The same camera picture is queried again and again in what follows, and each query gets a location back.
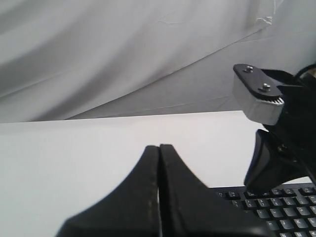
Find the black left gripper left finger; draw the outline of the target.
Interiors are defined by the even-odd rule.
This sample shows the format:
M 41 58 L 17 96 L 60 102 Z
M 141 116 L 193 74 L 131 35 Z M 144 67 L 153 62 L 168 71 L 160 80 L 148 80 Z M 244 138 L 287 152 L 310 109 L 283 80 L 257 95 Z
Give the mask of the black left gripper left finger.
M 158 237 L 158 161 L 147 146 L 129 175 L 106 197 L 67 219 L 59 237 Z

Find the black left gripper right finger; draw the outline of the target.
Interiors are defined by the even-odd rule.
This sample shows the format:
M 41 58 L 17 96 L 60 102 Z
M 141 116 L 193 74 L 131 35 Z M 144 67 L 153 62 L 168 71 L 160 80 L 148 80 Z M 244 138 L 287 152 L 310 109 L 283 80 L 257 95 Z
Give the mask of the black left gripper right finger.
M 267 224 L 218 197 L 172 145 L 159 147 L 159 207 L 165 237 L 270 237 Z

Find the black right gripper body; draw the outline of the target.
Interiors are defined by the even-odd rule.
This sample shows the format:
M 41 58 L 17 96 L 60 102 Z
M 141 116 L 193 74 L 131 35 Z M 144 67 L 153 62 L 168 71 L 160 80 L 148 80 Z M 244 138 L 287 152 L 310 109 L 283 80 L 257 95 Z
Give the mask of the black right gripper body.
M 284 106 L 278 122 L 265 126 L 302 165 L 305 175 L 316 182 L 316 78 L 301 69 L 296 75 L 264 69 L 282 93 Z

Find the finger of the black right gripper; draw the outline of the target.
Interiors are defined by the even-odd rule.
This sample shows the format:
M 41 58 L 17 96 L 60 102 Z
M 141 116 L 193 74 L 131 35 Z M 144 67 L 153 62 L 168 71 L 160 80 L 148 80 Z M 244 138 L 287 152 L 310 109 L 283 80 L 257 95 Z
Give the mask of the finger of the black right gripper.
M 253 157 L 244 179 L 246 189 L 250 192 L 267 192 L 290 180 L 288 156 L 278 151 L 270 133 L 258 129 Z

